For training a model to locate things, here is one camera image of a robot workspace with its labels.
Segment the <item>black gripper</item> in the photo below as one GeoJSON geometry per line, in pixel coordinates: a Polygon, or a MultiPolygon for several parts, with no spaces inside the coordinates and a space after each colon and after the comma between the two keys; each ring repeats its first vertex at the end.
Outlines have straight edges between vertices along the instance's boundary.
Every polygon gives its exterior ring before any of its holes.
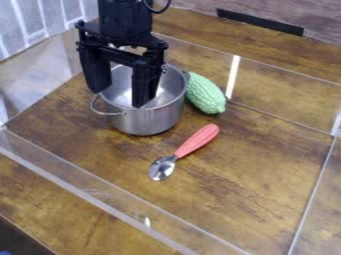
{"type": "Polygon", "coordinates": [[[154,16],[159,9],[154,0],[97,0],[99,22],[79,21],[77,52],[88,89],[100,93],[112,83],[111,64],[97,50],[112,44],[116,48],[146,48],[134,64],[132,106],[140,108],[155,96],[163,73],[164,51],[168,45],[152,35],[154,16]]]}

